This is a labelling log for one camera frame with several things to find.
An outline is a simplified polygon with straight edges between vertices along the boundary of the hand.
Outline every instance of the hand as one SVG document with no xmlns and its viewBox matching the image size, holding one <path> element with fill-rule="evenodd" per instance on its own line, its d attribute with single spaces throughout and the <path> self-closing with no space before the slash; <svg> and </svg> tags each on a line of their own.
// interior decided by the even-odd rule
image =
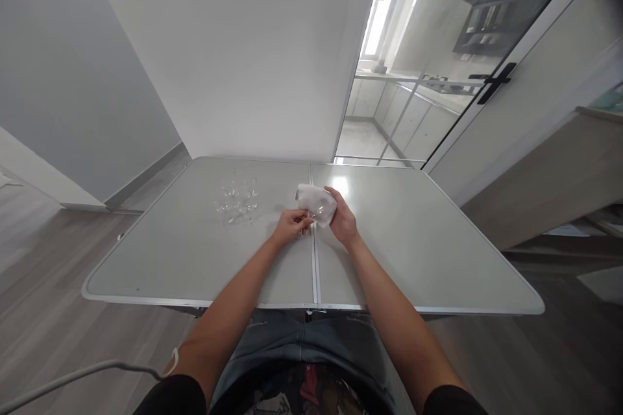
<svg viewBox="0 0 623 415">
<path fill-rule="evenodd" d="M 312 224 L 313 219 L 307 217 L 305 209 L 283 211 L 270 240 L 274 241 L 279 248 L 283 248 L 294 240 L 299 232 L 306 235 Z"/>
<path fill-rule="evenodd" d="M 333 216 L 333 220 L 330 224 L 331 230 L 336 236 L 336 239 L 341 241 L 348 249 L 355 241 L 361 238 L 357 230 L 355 214 L 352 213 L 338 190 L 331 187 L 324 187 L 324 189 L 331 193 L 337 201 L 336 214 Z"/>
</svg>

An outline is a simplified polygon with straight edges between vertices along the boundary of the doorway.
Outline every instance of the doorway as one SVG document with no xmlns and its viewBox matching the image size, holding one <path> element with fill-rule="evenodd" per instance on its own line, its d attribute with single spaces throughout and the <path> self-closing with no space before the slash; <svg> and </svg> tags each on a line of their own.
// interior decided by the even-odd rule
<svg viewBox="0 0 623 415">
<path fill-rule="evenodd" d="M 334 163 L 423 168 L 550 1 L 373 0 Z"/>
</svg>

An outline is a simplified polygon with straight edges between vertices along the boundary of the person's left hand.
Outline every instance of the person's left hand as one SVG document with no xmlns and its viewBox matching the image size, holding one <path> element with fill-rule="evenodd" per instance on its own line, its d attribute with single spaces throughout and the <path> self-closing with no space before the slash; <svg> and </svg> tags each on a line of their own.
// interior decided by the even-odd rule
<svg viewBox="0 0 623 415">
<path fill-rule="evenodd" d="M 307 217 L 305 209 L 283 211 L 270 240 L 274 241 L 280 248 L 283 248 L 294 240 L 299 232 L 302 232 L 303 235 L 307 234 L 312 224 L 313 219 Z"/>
</svg>

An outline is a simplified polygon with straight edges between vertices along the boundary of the denim shorts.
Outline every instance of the denim shorts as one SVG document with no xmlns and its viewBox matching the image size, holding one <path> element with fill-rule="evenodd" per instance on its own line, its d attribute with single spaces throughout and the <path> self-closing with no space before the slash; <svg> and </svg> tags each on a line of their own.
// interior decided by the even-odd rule
<svg viewBox="0 0 623 415">
<path fill-rule="evenodd" d="M 415 413 L 374 323 L 366 313 L 295 313 L 256 309 L 219 379 L 212 405 L 243 374 L 273 360 L 340 366 L 374 390 L 394 413 Z"/>
</svg>

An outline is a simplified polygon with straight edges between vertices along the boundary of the gray table top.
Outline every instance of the gray table top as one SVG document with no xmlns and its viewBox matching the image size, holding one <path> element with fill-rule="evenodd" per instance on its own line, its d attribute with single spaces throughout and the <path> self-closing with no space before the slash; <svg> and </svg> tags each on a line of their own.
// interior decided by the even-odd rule
<svg viewBox="0 0 623 415">
<path fill-rule="evenodd" d="M 530 284 L 425 172 L 319 164 L 311 172 L 315 185 L 342 192 L 371 252 L 419 311 L 544 311 Z M 322 307 L 361 309 L 346 250 L 329 229 L 317 229 L 315 247 Z"/>
<path fill-rule="evenodd" d="M 256 178 L 253 225 L 223 222 L 222 187 Z M 294 209 L 299 183 L 332 185 L 357 216 L 373 254 L 425 313 L 538 314 L 543 301 L 428 175 L 413 169 L 194 160 L 89 275 L 85 297 L 208 306 Z M 277 259 L 260 307 L 362 309 L 344 248 L 329 228 Z"/>
<path fill-rule="evenodd" d="M 92 272 L 83 295 L 121 303 L 207 306 L 296 209 L 309 164 L 215 158 L 193 160 Z M 257 179 L 259 217 L 228 225 L 216 210 L 222 187 Z M 313 307 L 312 240 L 294 242 L 275 262 L 259 302 Z"/>
</svg>

